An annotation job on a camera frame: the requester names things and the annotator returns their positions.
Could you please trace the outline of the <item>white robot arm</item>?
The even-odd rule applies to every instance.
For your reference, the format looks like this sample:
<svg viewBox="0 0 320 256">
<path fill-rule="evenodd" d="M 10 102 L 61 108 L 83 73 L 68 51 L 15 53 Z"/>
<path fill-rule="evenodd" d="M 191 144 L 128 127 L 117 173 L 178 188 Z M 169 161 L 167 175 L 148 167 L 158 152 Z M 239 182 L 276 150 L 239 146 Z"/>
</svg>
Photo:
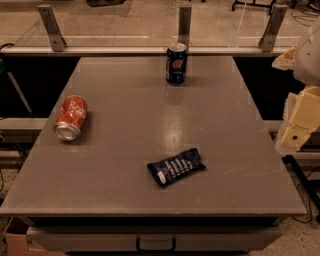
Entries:
<svg viewBox="0 0 320 256">
<path fill-rule="evenodd" d="M 288 94 L 275 139 L 279 153 L 299 151 L 320 127 L 320 18 L 272 66 L 292 70 L 294 78 L 305 85 L 298 94 Z"/>
</svg>

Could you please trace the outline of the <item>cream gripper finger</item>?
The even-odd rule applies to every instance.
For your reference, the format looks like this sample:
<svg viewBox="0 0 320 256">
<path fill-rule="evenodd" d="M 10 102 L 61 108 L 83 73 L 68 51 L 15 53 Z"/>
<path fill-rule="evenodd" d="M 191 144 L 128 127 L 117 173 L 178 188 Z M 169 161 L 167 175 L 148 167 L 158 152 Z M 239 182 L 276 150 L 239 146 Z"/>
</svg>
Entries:
<svg viewBox="0 0 320 256">
<path fill-rule="evenodd" d="M 280 143 L 299 150 L 320 127 L 320 87 L 307 85 L 298 94 L 289 93 L 283 112 Z"/>
<path fill-rule="evenodd" d="M 296 45 L 293 45 L 273 61 L 272 67 L 283 71 L 292 70 L 294 66 L 295 53 Z"/>
</svg>

